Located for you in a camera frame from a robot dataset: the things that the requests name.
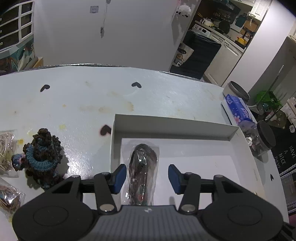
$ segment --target colorful painting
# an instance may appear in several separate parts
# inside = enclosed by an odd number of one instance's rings
[[[34,39],[31,39],[20,47],[18,51],[0,59],[0,76],[23,70],[28,62],[35,57],[33,43]]]

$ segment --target white door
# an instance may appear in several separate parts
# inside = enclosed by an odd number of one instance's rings
[[[214,84],[222,86],[242,53],[227,41],[223,41],[215,58],[205,71],[205,76]]]
[[[262,21],[271,0],[255,0],[254,6],[249,13],[249,16],[255,18],[259,21]]]

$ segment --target green plant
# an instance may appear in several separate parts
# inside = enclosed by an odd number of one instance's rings
[[[266,93],[266,91],[260,91],[256,95],[256,103],[259,101],[262,102],[263,104],[266,103],[269,107],[269,109],[272,109],[274,111],[278,110],[279,108],[282,107],[282,104],[280,101],[276,98],[274,93],[272,91],[269,91]]]

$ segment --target black jar lid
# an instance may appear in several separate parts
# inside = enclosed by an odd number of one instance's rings
[[[259,133],[260,138],[262,139],[263,143],[271,149],[272,147],[275,147],[276,145],[276,138],[274,136],[274,132],[270,128],[270,126],[264,122],[259,121],[257,123],[257,130]]]

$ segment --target drawer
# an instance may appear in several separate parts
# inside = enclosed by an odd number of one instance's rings
[[[22,14],[32,10],[32,2],[26,3],[22,5]]]
[[[16,30],[18,30],[18,19],[13,20],[12,22],[7,23],[2,27],[0,27],[0,38]]]
[[[19,42],[18,32],[8,35],[5,38],[0,39],[0,50],[6,47],[12,46]]]
[[[0,25],[18,17],[18,6],[3,13],[2,16],[0,16]]]
[[[21,30],[22,38],[31,33],[31,28],[32,28],[32,25],[29,25]]]
[[[31,16],[32,16],[32,14],[30,13],[30,14],[27,14],[27,15],[21,17],[21,20],[20,20],[21,26],[24,26],[25,24],[31,22]]]

